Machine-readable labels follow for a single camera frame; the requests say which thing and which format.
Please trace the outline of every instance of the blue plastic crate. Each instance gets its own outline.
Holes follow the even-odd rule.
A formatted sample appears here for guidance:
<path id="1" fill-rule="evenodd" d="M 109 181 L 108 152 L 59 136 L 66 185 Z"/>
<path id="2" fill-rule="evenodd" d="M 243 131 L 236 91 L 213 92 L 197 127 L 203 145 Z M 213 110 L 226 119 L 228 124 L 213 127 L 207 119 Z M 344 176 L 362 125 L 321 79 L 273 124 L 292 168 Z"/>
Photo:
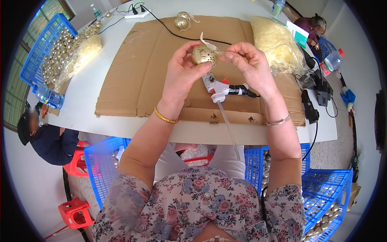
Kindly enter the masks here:
<path id="1" fill-rule="evenodd" d="M 306 155 L 310 148 L 309 143 L 301 144 L 302 157 Z M 264 165 L 264 151 L 269 150 L 268 146 L 257 149 L 247 149 L 245 150 L 245 180 L 251 183 L 255 189 L 258 191 L 258 194 L 261 194 L 262 190 L 262 173 Z M 302 172 L 304 174 L 310 168 L 310 153 L 302 161 Z"/>
<path id="2" fill-rule="evenodd" d="M 319 39 L 319 47 L 322 52 L 322 59 L 325 59 L 325 57 L 327 57 L 332 51 L 336 50 L 332 43 L 327 41 L 325 38 Z"/>
<path id="3" fill-rule="evenodd" d="M 327 174 L 330 174 L 328 178 L 324 178 L 327 182 L 331 182 L 333 179 L 336 181 L 338 177 L 345 177 L 341 180 L 341 184 L 338 189 L 335 189 L 333 193 L 330 193 L 330 197 L 320 196 L 321 192 L 316 191 L 314 194 L 305 192 L 304 185 L 310 184 L 312 180 L 312 176 L 316 177 L 316 180 L 321 180 L 322 177 L 326 177 Z M 310 241 L 328 241 L 329 237 L 336 231 L 337 227 L 341 224 L 344 219 L 348 203 L 349 203 L 349 195 L 351 193 L 352 186 L 352 169 L 346 170 L 318 170 L 318 169 L 310 169 L 307 173 L 302 176 L 302 190 L 304 197 L 304 210 L 305 210 L 305 232 L 307 233 L 318 220 L 320 220 L 324 214 L 329 210 L 330 206 L 334 202 L 338 202 L 340 204 L 339 211 L 341 211 L 340 215 L 330 224 L 329 228 L 325 230 L 323 235 L 320 237 L 314 237 Z"/>
<path id="4" fill-rule="evenodd" d="M 264 169 L 263 148 L 246 149 L 245 164 L 245 180 L 252 184 L 260 195 L 262 189 L 262 173 Z"/>
<path id="5" fill-rule="evenodd" d="M 37 37 L 20 71 L 20 78 L 31 87 L 43 84 L 41 66 L 45 57 L 51 53 L 52 43 L 60 36 L 60 32 L 65 27 L 72 35 L 78 34 L 63 14 L 55 14 Z"/>
<path id="6" fill-rule="evenodd" d="M 334 201 L 349 177 L 352 177 L 352 169 L 310 169 L 302 176 L 302 191 L 303 194 L 309 194 L 310 197 Z"/>
<path id="7" fill-rule="evenodd" d="M 126 148 L 130 141 L 131 139 L 110 137 L 84 150 L 91 187 L 100 209 L 110 190 L 110 184 L 117 177 L 111 153 L 120 146 Z"/>

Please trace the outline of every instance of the glue gun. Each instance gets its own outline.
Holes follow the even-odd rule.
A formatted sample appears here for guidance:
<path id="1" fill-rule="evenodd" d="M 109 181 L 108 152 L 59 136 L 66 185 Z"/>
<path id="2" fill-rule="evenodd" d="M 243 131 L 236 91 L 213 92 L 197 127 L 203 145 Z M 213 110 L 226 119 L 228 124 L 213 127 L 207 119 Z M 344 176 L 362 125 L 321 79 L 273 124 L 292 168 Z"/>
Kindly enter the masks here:
<path id="1" fill-rule="evenodd" d="M 248 85 L 230 85 L 226 78 L 220 82 L 214 78 L 214 75 L 210 72 L 205 74 L 203 77 L 204 86 L 209 93 L 212 93 L 211 99 L 214 103 L 223 102 L 227 94 L 231 95 L 247 95 L 251 98 L 260 97 L 254 92 L 248 89 Z"/>

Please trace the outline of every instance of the person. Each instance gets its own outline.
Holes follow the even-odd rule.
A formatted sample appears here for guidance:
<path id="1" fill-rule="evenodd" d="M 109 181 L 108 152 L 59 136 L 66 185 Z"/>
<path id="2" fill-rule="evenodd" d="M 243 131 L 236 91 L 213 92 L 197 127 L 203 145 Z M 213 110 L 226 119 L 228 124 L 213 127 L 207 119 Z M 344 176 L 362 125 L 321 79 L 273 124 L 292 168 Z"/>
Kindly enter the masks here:
<path id="1" fill-rule="evenodd" d="M 317 34 L 325 33 L 327 28 L 327 21 L 325 21 L 325 19 L 318 14 L 315 14 L 315 16 L 311 18 L 298 18 L 296 21 L 294 21 L 294 24 L 309 33 L 307 44 L 312 50 L 313 55 L 318 58 L 319 62 L 323 61 Z"/>
<path id="2" fill-rule="evenodd" d="M 169 61 L 162 98 L 122 154 L 92 229 L 94 241 L 301 241 L 300 143 L 265 54 L 252 44 L 231 45 L 221 60 L 234 64 L 266 104 L 272 161 L 264 201 L 244 180 L 244 161 L 232 146 L 218 146 L 222 157 L 214 154 L 207 167 L 182 160 L 177 166 L 173 159 L 168 138 L 184 99 L 212 67 L 192 66 L 190 54 L 200 43 L 185 43 Z M 243 146 L 238 150 L 242 154 Z M 163 168 L 170 161 L 176 167 Z"/>
<path id="3" fill-rule="evenodd" d="M 23 145 L 30 142 L 36 153 L 52 165 L 69 164 L 79 141 L 77 130 L 50 124 L 40 126 L 38 109 L 30 107 L 27 101 L 17 123 L 17 133 Z"/>

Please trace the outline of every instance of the power strip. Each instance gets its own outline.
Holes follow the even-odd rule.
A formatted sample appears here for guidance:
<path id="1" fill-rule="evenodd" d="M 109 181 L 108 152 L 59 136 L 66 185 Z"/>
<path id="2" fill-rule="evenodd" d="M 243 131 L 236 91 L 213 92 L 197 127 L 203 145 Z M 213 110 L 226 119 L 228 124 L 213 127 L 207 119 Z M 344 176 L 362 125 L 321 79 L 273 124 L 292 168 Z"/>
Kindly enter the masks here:
<path id="1" fill-rule="evenodd" d="M 129 9 L 129 13 L 127 15 L 125 15 L 125 18 L 126 19 L 143 19 L 150 14 L 149 11 L 141 12 L 141 9 L 136 9 L 136 10 L 139 13 L 135 15 L 135 14 L 133 14 L 132 10 Z"/>

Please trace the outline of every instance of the pink floral pattern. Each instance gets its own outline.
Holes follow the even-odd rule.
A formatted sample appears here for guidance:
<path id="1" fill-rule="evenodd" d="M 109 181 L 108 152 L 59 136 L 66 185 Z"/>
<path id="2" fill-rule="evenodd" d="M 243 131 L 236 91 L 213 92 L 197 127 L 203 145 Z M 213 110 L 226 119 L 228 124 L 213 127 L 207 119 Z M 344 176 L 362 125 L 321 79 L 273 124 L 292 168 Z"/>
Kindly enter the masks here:
<path id="1" fill-rule="evenodd" d="M 121 174 L 92 236 L 96 242 L 191 242 L 213 221 L 239 241 L 301 241 L 301 187 L 277 188 L 265 198 L 265 211 L 267 223 L 254 187 L 211 167 L 178 171 L 155 183 L 152 193 L 136 177 Z"/>

